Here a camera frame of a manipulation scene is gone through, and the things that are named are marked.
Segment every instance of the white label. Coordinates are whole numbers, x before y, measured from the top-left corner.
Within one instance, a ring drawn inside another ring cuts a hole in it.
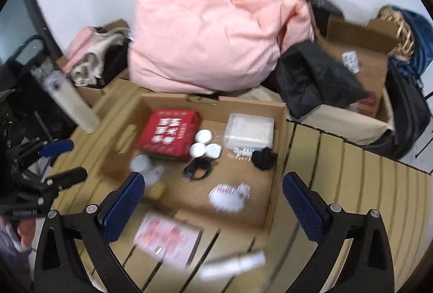
[[[349,69],[350,73],[352,74],[359,73],[359,62],[358,62],[358,56],[356,55],[356,51],[343,52],[341,57],[343,58],[344,66],[347,69]]]

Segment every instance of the beige bag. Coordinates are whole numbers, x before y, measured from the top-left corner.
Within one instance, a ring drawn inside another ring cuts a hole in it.
[[[279,94],[262,86],[239,94],[237,97],[282,102]],[[342,108],[320,105],[299,120],[294,119],[289,114],[287,114],[287,119],[341,136],[358,145],[371,144],[387,130],[394,131],[394,114],[385,88],[376,118]]]

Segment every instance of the wicker basket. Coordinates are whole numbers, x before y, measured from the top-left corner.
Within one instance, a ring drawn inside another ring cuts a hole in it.
[[[400,61],[409,61],[414,53],[415,40],[411,27],[404,19],[403,14],[392,9],[391,5],[386,5],[379,10],[377,18],[398,24],[396,37],[401,42],[389,53],[389,56],[394,56]]]

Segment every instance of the open cardboard box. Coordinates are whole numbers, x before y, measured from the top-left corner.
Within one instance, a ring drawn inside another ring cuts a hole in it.
[[[181,109],[195,110],[200,119],[200,129],[210,129],[212,142],[222,145],[226,124],[231,113],[245,113],[274,119],[273,149],[278,153],[278,161],[271,171],[260,171],[247,160],[238,160],[235,154],[223,149],[216,160],[210,176],[204,180],[186,182],[183,169],[189,163],[152,159],[154,165],[163,164],[165,172],[161,181],[167,190],[159,203],[174,210],[186,210],[216,221],[222,227],[241,227],[257,233],[268,232],[271,228],[278,190],[284,171],[286,107],[284,103],[272,101],[242,100],[221,97],[218,101],[209,99],[191,101],[187,95],[146,94],[136,96],[122,112],[112,127],[116,128],[112,140],[107,140],[107,154],[99,171],[100,176],[122,182],[129,174],[129,163],[137,154],[138,138],[153,110]],[[234,187],[241,183],[250,186],[250,197],[244,209],[238,213],[217,212],[209,203],[209,193],[219,184]]]
[[[105,30],[109,31],[117,27],[128,28],[129,25],[123,19],[118,19],[114,22],[105,24],[102,27]],[[68,63],[68,59],[65,56],[62,56],[57,60],[56,63],[59,68],[62,69]],[[123,72],[121,72],[118,76],[116,76],[115,79],[117,78],[129,80],[128,69],[125,69]],[[87,104],[89,104],[91,107],[94,107],[98,100],[104,95],[104,89],[109,88],[109,86],[110,84],[107,84],[107,86],[105,86],[103,89],[95,89],[93,87],[77,87],[77,92],[81,95],[81,97],[84,101],[86,101]]]
[[[388,71],[388,53],[399,41],[395,36],[378,28],[330,17],[326,39],[317,35],[316,42],[339,62],[343,60],[343,55],[356,53],[360,70],[354,75],[369,94],[367,99],[358,101],[358,112],[376,117]]]

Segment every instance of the red box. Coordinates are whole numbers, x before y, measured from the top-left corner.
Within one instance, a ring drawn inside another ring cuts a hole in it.
[[[199,126],[194,110],[155,110],[141,133],[138,149],[187,159]]]

